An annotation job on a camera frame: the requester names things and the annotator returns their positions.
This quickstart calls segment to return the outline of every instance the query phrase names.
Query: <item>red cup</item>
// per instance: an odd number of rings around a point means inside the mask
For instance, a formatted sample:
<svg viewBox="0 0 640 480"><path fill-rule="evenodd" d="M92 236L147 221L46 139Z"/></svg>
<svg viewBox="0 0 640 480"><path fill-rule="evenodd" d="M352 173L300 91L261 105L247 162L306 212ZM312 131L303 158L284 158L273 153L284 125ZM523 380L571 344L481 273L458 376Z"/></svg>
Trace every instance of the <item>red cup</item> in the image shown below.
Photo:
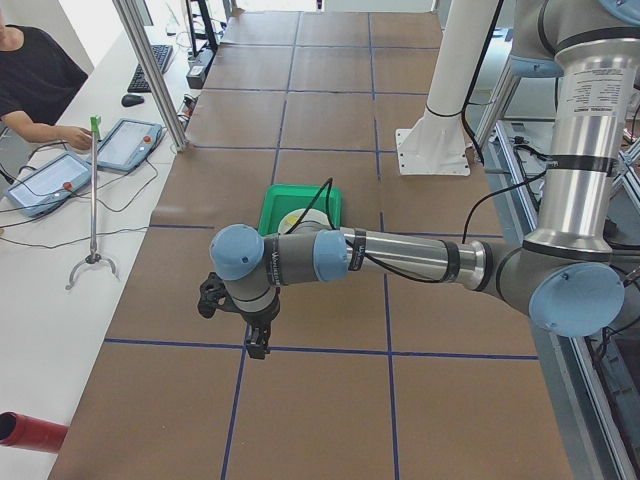
<svg viewBox="0 0 640 480"><path fill-rule="evenodd" d="M0 414L0 445L58 453L68 427L19 413Z"/></svg>

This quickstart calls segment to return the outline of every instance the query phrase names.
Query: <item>person's hand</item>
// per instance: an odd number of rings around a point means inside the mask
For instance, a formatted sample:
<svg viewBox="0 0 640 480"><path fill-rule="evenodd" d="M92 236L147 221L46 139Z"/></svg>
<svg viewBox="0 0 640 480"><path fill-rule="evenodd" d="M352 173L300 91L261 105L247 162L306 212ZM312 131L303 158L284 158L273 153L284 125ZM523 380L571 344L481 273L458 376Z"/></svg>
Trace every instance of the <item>person's hand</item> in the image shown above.
<svg viewBox="0 0 640 480"><path fill-rule="evenodd" d="M59 126L60 140L64 140L78 150L91 148L91 132L82 127Z"/></svg>

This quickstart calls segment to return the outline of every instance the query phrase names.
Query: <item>robotic arm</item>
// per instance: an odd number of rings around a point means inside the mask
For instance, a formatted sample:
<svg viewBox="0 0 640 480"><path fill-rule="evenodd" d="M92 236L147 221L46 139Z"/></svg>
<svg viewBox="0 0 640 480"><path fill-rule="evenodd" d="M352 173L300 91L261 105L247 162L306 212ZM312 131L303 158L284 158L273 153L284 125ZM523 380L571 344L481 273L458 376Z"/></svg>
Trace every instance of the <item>robotic arm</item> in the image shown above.
<svg viewBox="0 0 640 480"><path fill-rule="evenodd" d="M263 238L251 227L232 225L213 239L216 273L200 288L200 313L241 314L250 326L250 356L265 358L282 286L367 269L425 283L461 283L558 335L590 335L611 323L624 302L624 287L607 265L612 251L602 231L640 63L640 6L623 0L520 0L516 17L520 40L514 54L533 63L553 59L564 70L538 227L522 246L334 230L315 222Z"/></svg>

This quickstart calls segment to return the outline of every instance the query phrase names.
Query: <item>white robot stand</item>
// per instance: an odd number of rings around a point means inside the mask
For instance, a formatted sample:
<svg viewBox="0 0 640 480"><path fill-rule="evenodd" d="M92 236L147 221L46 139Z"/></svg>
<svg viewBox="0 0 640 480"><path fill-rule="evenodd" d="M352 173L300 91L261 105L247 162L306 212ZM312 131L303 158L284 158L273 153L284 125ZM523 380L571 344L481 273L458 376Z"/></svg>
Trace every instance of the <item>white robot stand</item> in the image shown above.
<svg viewBox="0 0 640 480"><path fill-rule="evenodd" d="M451 4L424 116L396 130L401 175L469 175L460 115L498 3Z"/></svg>
<svg viewBox="0 0 640 480"><path fill-rule="evenodd" d="M100 117L91 117L91 241L89 244L89 255L78 262L69 274L69 284L65 287L71 290L75 285L75 276L83 265L95 265L104 262L111 267L111 273L118 278L116 264L107 257L102 257L98 253L98 235L96 232L98 213L98 142L100 141Z"/></svg>

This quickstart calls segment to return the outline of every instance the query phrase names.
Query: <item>green clip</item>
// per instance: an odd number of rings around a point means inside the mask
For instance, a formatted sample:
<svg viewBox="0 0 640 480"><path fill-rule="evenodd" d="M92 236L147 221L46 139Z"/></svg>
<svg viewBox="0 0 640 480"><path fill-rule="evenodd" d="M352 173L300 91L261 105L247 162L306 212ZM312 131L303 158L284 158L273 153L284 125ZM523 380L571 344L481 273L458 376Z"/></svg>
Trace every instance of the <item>green clip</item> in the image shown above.
<svg viewBox="0 0 640 480"><path fill-rule="evenodd" d="M100 122L102 121L102 117L100 117L99 115L96 115L94 117L91 117L91 132L96 134L96 138L98 141L101 140L100 138Z"/></svg>

